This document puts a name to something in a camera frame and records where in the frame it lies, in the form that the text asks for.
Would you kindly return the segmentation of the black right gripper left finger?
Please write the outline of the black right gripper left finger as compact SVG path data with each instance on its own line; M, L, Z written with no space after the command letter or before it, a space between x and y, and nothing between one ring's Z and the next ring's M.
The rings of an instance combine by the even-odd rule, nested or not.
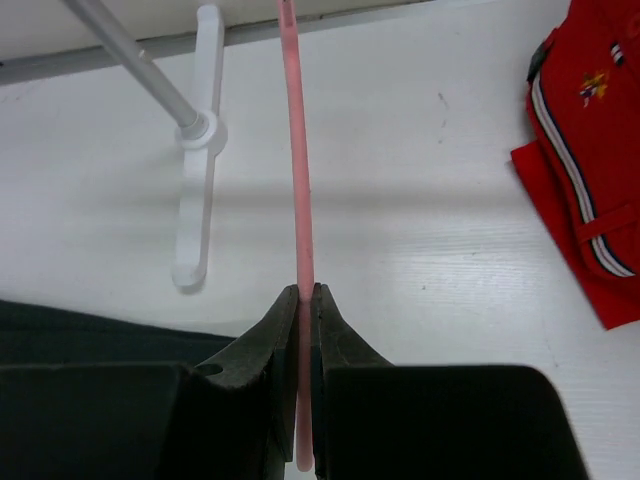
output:
M203 362L1 364L5 479L280 479L298 290Z

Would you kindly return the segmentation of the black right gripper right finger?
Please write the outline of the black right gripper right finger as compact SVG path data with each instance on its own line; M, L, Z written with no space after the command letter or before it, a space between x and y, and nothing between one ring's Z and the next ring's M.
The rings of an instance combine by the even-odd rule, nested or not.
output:
M396 366L311 302L311 405L320 479L585 479L561 398L526 365Z

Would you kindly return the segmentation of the black denim trousers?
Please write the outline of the black denim trousers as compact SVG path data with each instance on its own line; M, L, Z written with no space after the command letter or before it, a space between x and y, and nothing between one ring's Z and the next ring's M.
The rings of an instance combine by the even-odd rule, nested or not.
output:
M179 362L195 366L232 337L1 302L1 364Z

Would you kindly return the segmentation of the pink plastic hanger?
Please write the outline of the pink plastic hanger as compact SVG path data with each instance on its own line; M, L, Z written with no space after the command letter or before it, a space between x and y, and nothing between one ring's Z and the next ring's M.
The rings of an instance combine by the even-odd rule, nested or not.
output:
M314 289L311 188L299 36L292 1L278 3L279 28L287 88L294 193L297 286L299 290L298 398L296 463L302 472L314 465L311 413L311 320Z

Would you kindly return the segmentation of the white clothes rack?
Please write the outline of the white clothes rack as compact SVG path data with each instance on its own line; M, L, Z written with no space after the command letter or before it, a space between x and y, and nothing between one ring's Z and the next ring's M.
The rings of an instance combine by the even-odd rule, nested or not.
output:
M195 291L208 268L215 160L228 139L219 116L225 33L221 10L214 4L197 10L193 82L186 98L102 2L64 5L176 122L184 159L171 277L177 289Z

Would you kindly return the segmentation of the red shorts with stripes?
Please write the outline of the red shorts with stripes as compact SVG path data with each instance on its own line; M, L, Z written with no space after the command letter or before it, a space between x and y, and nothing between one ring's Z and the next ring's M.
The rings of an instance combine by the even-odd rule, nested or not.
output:
M639 4L573 1L532 55L534 141L512 150L538 215L607 330L639 318Z

